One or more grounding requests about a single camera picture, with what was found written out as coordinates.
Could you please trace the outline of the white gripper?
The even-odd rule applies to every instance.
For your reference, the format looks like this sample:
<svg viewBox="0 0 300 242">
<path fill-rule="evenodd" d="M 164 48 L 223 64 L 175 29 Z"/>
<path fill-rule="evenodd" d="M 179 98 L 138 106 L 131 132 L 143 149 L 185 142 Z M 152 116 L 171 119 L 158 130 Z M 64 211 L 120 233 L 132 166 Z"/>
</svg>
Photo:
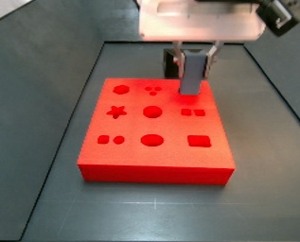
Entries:
<svg viewBox="0 0 300 242">
<path fill-rule="evenodd" d="M 206 53 L 203 76 L 209 77 L 211 65 L 223 42 L 254 41 L 265 31 L 254 3 L 210 0 L 136 0 L 139 5 L 139 35 L 144 41 L 172 42 L 178 77 L 183 76 L 185 56 L 182 42 L 211 42 Z"/>
</svg>

